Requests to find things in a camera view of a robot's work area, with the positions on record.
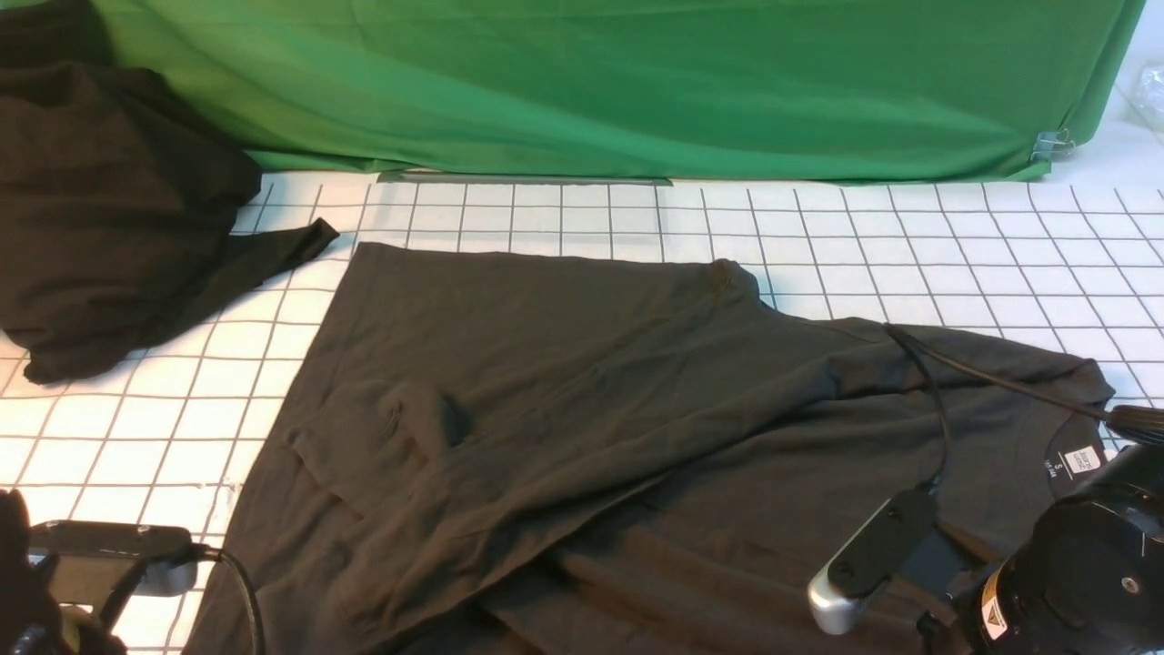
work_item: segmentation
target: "white grid mat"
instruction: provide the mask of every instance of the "white grid mat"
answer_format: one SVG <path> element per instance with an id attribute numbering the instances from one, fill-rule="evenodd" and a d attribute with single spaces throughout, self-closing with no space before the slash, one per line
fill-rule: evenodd
<path id="1" fill-rule="evenodd" d="M 342 232 L 319 261 L 114 372 L 38 389 L 0 337 L 0 486 L 33 521 L 189 528 L 220 544 L 355 243 L 634 261 L 732 258 L 808 318 L 946 325 L 1101 363 L 1119 403 L 1164 407 L 1164 194 L 951 184 L 513 186 L 271 176 L 237 230 Z M 206 570 L 203 570 L 205 583 Z M 176 653 L 200 601 L 134 599 L 137 655 Z"/>

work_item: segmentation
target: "black fabric pile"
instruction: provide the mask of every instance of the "black fabric pile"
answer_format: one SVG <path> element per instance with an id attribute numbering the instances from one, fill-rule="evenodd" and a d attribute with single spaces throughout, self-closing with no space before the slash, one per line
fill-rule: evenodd
<path id="1" fill-rule="evenodd" d="M 37 384 L 104 373 L 336 236 L 229 235 L 262 171 L 107 50 L 87 0 L 0 10 L 0 329 Z"/>

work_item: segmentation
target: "green backdrop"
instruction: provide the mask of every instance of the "green backdrop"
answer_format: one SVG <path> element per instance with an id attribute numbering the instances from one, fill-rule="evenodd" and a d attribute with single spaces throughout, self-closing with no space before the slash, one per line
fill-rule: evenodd
<path id="1" fill-rule="evenodd" d="M 269 169 L 1031 177 L 1144 0 L 95 0 Z"/>

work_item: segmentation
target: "black wire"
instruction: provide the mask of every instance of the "black wire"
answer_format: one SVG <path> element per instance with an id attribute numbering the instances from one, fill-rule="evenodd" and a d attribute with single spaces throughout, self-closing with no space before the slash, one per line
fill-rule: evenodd
<path id="1" fill-rule="evenodd" d="M 925 363 L 918 357 L 917 350 L 908 342 L 909 335 L 902 332 L 896 325 L 888 322 L 885 325 L 885 332 L 889 335 L 890 340 L 901 347 L 901 350 L 906 351 L 906 356 L 913 361 L 914 366 L 917 368 L 917 372 L 922 375 L 922 379 L 925 382 L 930 397 L 934 398 L 935 407 L 937 407 L 938 423 L 942 426 L 942 462 L 938 463 L 938 468 L 934 471 L 934 475 L 918 485 L 927 493 L 935 494 L 938 491 L 938 486 L 942 485 L 942 479 L 945 477 L 946 464 L 950 462 L 950 451 L 953 450 L 953 433 L 950 429 L 950 417 L 946 414 L 945 403 L 942 400 L 942 390 L 938 389 L 938 384 L 934 379 L 934 376 L 930 375 L 930 370 L 925 366 Z"/>
<path id="2" fill-rule="evenodd" d="M 239 583 L 239 589 L 246 599 L 247 620 L 250 621 L 250 652 L 254 655 L 265 655 L 267 638 L 263 633 L 263 617 L 258 612 L 258 598 L 255 596 L 255 586 L 251 584 L 250 578 L 247 577 L 247 571 L 242 568 L 242 563 L 235 560 L 229 553 L 218 548 L 200 546 L 199 550 L 204 560 L 220 562 L 234 571 L 234 579 Z"/>
<path id="3" fill-rule="evenodd" d="M 1066 400 L 1066 399 L 1062 399 L 1062 398 L 1058 398 L 1058 397 L 1053 397 L 1051 394 L 1043 393 L 1043 392 L 1041 392 L 1041 391 L 1038 391 L 1035 387 L 1031 387 L 1029 385 L 1023 385 L 1022 383 L 1013 383 L 1010 380 L 1005 380 L 1002 378 L 999 378 L 998 376 L 993 376 L 993 375 L 987 373 L 985 371 L 979 371 L 978 369 L 974 369 L 973 366 L 971 366 L 968 364 L 964 364 L 964 363 L 958 362 L 957 359 L 954 359 L 952 357 L 949 357 L 946 355 L 943 355 L 943 354 L 934 350 L 932 348 L 930 348 L 925 343 L 918 341 L 916 337 L 914 337 L 914 336 L 909 335 L 908 333 L 906 333 L 904 330 L 902 330 L 901 327 L 897 327 L 896 325 L 886 323 L 886 332 L 889 333 L 889 336 L 893 337 L 893 341 L 897 342 L 899 344 L 901 344 L 902 342 L 904 342 L 904 343 L 909 344 L 916 351 L 918 351 L 922 355 L 929 357 L 930 359 L 932 359 L 935 362 L 939 362 L 939 363 L 949 366 L 950 369 L 953 369 L 954 371 L 958 371 L 960 373 L 965 373 L 966 376 L 970 376 L 972 378 L 978 378 L 979 380 L 984 380 L 984 382 L 989 383 L 992 385 L 1002 387 L 1003 390 L 1008 390 L 1008 391 L 1012 391 L 1012 392 L 1015 392 L 1015 393 L 1018 393 L 1018 394 L 1023 394 L 1025 397 L 1030 397 L 1032 399 L 1041 400 L 1041 401 L 1043 401 L 1045 404 L 1050 404 L 1050 405 L 1053 405 L 1056 407 L 1062 407 L 1063 410 L 1066 410 L 1066 411 L 1070 411 L 1070 412 L 1074 412 L 1077 414 L 1083 414 L 1084 417 L 1090 417 L 1090 418 L 1092 418 L 1092 419 L 1094 419 L 1096 421 L 1106 422 L 1108 419 L 1110 419 L 1110 414 L 1108 414 L 1107 412 L 1103 412 L 1102 410 L 1098 410 L 1095 407 L 1092 407 L 1090 405 L 1084 405 L 1084 404 L 1080 404 L 1080 403 L 1072 403 L 1072 401 Z"/>

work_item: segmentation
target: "warning sticker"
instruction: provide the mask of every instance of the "warning sticker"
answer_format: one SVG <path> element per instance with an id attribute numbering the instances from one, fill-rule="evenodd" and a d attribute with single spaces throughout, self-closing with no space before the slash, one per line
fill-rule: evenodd
<path id="1" fill-rule="evenodd" d="M 1007 621 L 1002 618 L 1002 608 L 999 607 L 999 598 L 992 598 L 982 606 L 982 622 L 986 624 L 986 632 L 991 639 L 999 639 L 1007 633 Z"/>
<path id="2" fill-rule="evenodd" d="M 998 640 L 1007 634 L 1007 619 L 1002 615 L 1002 606 L 999 605 L 999 572 L 1000 567 L 982 586 L 982 625 L 986 626 L 986 634 L 991 640 Z"/>

